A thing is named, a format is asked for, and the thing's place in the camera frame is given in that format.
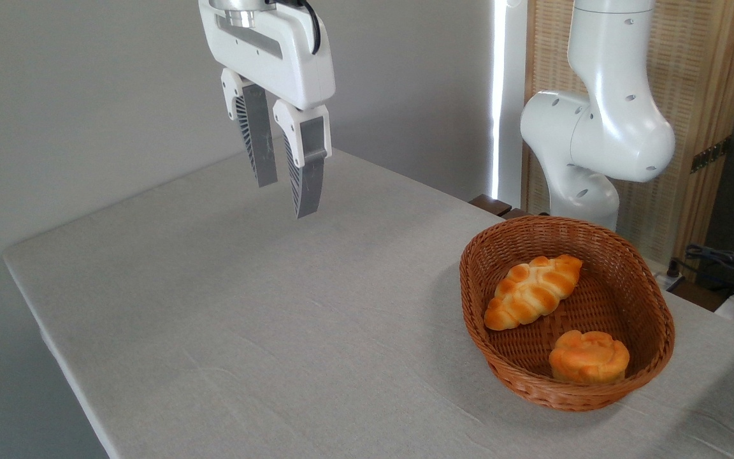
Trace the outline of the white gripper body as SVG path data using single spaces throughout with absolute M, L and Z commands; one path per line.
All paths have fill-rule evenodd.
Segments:
M 213 58 L 300 110 L 335 93 L 326 26 L 307 1 L 200 1 Z

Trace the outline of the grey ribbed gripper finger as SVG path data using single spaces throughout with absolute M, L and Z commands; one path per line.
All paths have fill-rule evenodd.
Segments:
M 274 120 L 282 128 L 294 211 L 298 219 L 317 212 L 324 161 L 332 155 L 329 111 L 325 105 L 300 110 L 278 99 Z
M 278 180 L 266 91 L 233 70 L 222 69 L 220 81 L 228 117 L 238 125 L 257 186 Z

